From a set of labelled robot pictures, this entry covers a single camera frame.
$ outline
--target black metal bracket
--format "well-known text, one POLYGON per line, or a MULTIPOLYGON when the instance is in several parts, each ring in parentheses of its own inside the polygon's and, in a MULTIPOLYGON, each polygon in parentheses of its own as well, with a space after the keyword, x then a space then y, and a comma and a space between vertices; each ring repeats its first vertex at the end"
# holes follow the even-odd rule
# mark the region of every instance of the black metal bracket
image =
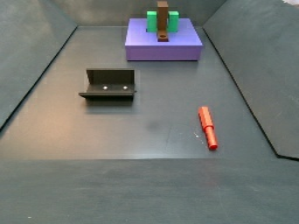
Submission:
POLYGON ((87 69, 88 90, 79 95, 87 99, 133 98, 136 92, 135 70, 128 68, 87 69))

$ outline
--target gray floor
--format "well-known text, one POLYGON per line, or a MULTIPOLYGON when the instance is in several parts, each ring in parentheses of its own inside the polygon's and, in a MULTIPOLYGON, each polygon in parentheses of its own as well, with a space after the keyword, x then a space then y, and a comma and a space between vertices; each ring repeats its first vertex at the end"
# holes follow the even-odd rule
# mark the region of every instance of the gray floor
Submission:
POLYGON ((127 62, 127 28, 80 27, 1 132, 0 159, 273 158, 209 41, 200 61, 127 62), (87 68, 132 67, 133 104, 87 103, 87 68), (197 107, 208 105, 219 150, 197 107))
POLYGON ((295 224, 298 170, 280 159, 3 161, 1 223, 295 224))

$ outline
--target green block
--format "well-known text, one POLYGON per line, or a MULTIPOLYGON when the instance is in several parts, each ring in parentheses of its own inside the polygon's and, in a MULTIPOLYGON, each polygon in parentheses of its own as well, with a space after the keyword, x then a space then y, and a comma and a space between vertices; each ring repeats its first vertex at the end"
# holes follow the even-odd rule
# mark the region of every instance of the green block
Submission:
POLYGON ((179 11, 169 11, 168 12, 168 32, 177 32, 179 27, 179 11))
POLYGON ((145 13, 145 18, 147 18, 147 27, 145 31, 147 32, 156 32, 156 11, 148 11, 145 13))

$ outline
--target gray wall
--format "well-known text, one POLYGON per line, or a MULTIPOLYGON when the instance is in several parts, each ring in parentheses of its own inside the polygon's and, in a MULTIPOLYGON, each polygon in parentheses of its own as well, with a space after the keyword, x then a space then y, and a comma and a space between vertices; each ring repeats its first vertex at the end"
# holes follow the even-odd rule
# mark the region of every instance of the gray wall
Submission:
POLYGON ((299 158, 299 10, 228 0, 203 26, 279 155, 299 158))
POLYGON ((0 0, 0 128, 75 28, 48 0, 0 0))
MULTIPOLYGON (((153 10, 153 0, 52 0, 79 25, 127 25, 153 10)), ((203 25, 227 0, 169 0, 168 4, 196 25, 203 25)))

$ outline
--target purple platform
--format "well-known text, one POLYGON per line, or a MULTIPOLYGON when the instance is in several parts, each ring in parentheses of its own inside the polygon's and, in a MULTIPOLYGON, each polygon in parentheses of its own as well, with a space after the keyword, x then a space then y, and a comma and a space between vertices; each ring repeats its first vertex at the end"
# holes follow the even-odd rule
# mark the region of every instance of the purple platform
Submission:
POLYGON ((145 18, 131 18, 125 35, 127 60, 199 60, 201 41, 188 18, 179 19, 179 31, 168 32, 169 42, 157 42, 145 32, 145 18))

